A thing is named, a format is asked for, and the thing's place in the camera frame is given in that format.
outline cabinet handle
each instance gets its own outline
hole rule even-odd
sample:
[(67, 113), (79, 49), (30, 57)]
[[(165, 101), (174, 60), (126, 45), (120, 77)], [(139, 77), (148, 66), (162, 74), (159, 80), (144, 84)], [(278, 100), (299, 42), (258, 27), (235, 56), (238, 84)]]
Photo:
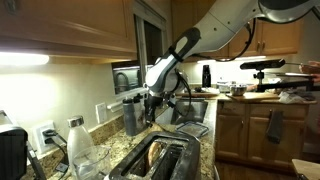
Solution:
[(263, 41), (262, 42), (262, 47), (261, 47), (261, 51), (264, 51), (264, 48), (266, 47), (266, 43)]
[(257, 44), (257, 51), (260, 52), (260, 42)]
[(14, 14), (16, 12), (17, 6), (15, 0), (4, 0), (4, 4), (10, 14)]

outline cable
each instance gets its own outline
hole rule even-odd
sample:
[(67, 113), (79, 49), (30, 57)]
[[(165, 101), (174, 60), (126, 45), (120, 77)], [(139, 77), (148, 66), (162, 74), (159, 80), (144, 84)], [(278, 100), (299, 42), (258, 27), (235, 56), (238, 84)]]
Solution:
[(46, 131), (43, 131), (42, 134), (45, 136), (45, 137), (53, 137), (53, 136), (56, 136), (57, 138), (59, 138), (62, 142), (67, 143), (67, 141), (62, 137), (60, 136), (55, 130), (52, 130), (52, 129), (48, 129)]
[(255, 29), (256, 29), (256, 18), (253, 19), (253, 25), (252, 25), (252, 30), (250, 28), (250, 24), (247, 23), (245, 25), (245, 28), (247, 29), (248, 33), (249, 33), (249, 37), (248, 37), (248, 41), (245, 42), (246, 46), (242, 49), (242, 51), (236, 55), (235, 57), (233, 58), (230, 58), (230, 59), (215, 59), (215, 58), (212, 58), (211, 56), (203, 56), (201, 54), (192, 54), (191, 56), (195, 56), (195, 57), (201, 57), (201, 58), (205, 58), (205, 59), (214, 59), (218, 62), (229, 62), (229, 61), (233, 61), (235, 60), (236, 58), (242, 56), (246, 51), (247, 49), (249, 48), (251, 42), (252, 42), (252, 39), (253, 39), (253, 36), (254, 36), (254, 33), (255, 33)]
[(59, 178), (59, 179), (62, 179), (66, 175), (68, 168), (69, 168), (68, 155), (63, 150), (63, 148), (59, 144), (57, 144), (51, 137), (46, 139), (44, 142), (46, 144), (53, 144), (54, 146), (58, 147), (63, 153), (63, 157), (62, 157), (60, 163), (56, 167), (57, 171), (62, 172), (62, 175)]
[(181, 74), (179, 73), (179, 71), (176, 69), (176, 74), (178, 76), (178, 79), (180, 80), (180, 82), (182, 82), (182, 84), (184, 85), (185, 88), (187, 88), (187, 91), (188, 91), (188, 94), (189, 94), (189, 107), (188, 107), (188, 110), (185, 114), (182, 114), (179, 109), (177, 109), (177, 107), (174, 105), (172, 106), (173, 109), (180, 115), (180, 116), (187, 116), (189, 114), (189, 111), (191, 109), (191, 90), (190, 90), (190, 87), (188, 85), (188, 82), (181, 76)]

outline hanging towel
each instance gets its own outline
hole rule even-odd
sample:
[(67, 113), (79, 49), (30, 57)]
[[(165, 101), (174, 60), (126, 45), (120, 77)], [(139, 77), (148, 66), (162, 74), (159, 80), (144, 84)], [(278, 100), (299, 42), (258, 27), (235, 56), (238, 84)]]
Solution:
[(267, 128), (266, 136), (268, 140), (274, 144), (279, 144), (281, 140), (282, 119), (283, 111), (272, 110), (270, 112), (269, 126)]

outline faucet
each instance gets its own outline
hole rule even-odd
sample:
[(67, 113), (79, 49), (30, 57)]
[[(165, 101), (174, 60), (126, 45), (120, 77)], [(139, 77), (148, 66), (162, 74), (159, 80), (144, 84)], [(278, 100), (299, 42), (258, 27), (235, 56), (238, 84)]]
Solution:
[(128, 79), (128, 76), (123, 73), (123, 72), (119, 72), (116, 74), (116, 78), (115, 78), (115, 88), (116, 88), (116, 93), (119, 93), (119, 92), (122, 92), (120, 91), (120, 87), (119, 87), (119, 76), (123, 76), (126, 83), (125, 83), (125, 90), (124, 91), (128, 91), (130, 88), (129, 88), (129, 79)]

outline cup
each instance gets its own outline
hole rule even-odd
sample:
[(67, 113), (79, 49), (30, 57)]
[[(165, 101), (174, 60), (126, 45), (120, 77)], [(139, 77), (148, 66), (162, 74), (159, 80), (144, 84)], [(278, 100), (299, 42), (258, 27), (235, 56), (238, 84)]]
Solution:
[(111, 171), (110, 147), (98, 145), (75, 155), (73, 165), (78, 180), (102, 180)]

